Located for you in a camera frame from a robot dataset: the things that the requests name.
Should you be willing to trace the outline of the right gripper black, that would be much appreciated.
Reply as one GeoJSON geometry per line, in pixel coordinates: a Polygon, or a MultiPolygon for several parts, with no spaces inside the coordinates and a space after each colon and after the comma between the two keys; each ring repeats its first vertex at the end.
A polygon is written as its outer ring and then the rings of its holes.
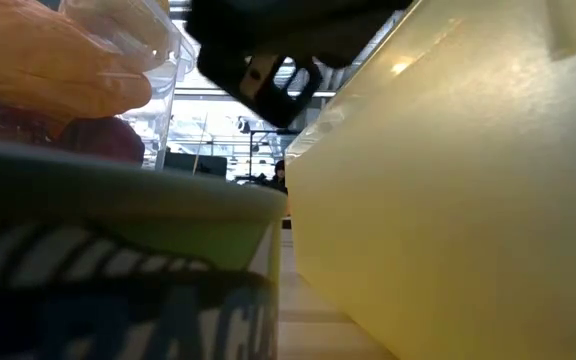
{"type": "Polygon", "coordinates": [[[186,30],[203,46],[199,72],[205,78],[271,125],[287,128],[322,82],[310,57],[332,68],[350,65],[387,20],[412,3],[192,0],[186,30]],[[284,55],[294,58],[297,72],[308,74],[296,95],[289,93],[289,83],[275,83],[284,55]]]}

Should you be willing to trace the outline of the clear plastic container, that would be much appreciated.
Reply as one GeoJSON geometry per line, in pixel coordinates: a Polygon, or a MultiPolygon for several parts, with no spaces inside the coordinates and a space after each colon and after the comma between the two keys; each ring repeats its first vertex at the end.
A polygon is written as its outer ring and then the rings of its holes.
{"type": "Polygon", "coordinates": [[[147,104],[108,117],[128,123],[141,137],[141,166],[162,167],[177,75],[193,54],[172,23],[170,0],[60,0],[58,10],[149,81],[147,104]]]}

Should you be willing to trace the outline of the yellow plastic container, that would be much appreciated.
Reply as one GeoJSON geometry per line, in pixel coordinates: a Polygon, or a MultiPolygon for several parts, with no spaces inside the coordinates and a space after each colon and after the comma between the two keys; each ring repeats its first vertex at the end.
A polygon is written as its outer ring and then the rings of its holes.
{"type": "Polygon", "coordinates": [[[576,0],[415,0],[286,164],[299,272],[400,360],[576,360],[576,0]]]}

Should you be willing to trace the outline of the red toy apple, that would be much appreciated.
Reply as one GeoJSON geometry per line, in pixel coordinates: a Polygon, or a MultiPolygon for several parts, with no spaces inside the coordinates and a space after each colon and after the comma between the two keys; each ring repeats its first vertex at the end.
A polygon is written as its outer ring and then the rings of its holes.
{"type": "Polygon", "coordinates": [[[50,146],[72,121],[0,104],[0,141],[50,146]]]}

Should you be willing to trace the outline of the person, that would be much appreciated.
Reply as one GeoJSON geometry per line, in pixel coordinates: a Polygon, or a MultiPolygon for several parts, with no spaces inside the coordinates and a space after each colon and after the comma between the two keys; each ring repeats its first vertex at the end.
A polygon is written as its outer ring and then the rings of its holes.
{"type": "Polygon", "coordinates": [[[278,161],[274,166],[274,175],[269,181],[269,186],[277,191],[288,193],[285,184],[285,163],[283,160],[278,161]]]}

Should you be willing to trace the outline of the long ceiling light strip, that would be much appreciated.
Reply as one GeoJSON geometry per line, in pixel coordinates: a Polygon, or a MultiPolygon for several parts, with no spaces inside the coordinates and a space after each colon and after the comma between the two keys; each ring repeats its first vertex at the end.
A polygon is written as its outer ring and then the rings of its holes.
{"type": "MultiPolygon", "coordinates": [[[[221,89],[208,89],[208,88],[176,88],[174,90],[175,96],[190,96],[190,97],[225,97],[229,96],[224,90],[221,89]]],[[[312,94],[313,98],[333,98],[336,95],[335,91],[316,91],[312,94]]]]}

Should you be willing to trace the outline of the dark background monitor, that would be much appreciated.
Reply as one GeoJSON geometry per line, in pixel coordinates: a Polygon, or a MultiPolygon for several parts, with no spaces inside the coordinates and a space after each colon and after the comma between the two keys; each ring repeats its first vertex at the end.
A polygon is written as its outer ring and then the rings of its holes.
{"type": "Polygon", "coordinates": [[[164,167],[167,169],[222,178],[226,177],[227,165],[228,161],[226,158],[211,155],[169,152],[164,159],[164,167]]]}

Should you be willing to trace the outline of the green labelled tin can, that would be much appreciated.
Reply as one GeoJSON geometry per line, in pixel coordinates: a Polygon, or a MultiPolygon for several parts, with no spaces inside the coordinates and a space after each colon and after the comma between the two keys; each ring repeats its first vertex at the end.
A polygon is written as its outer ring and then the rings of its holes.
{"type": "Polygon", "coordinates": [[[0,143],[0,360],[277,360],[285,206],[0,143]]]}

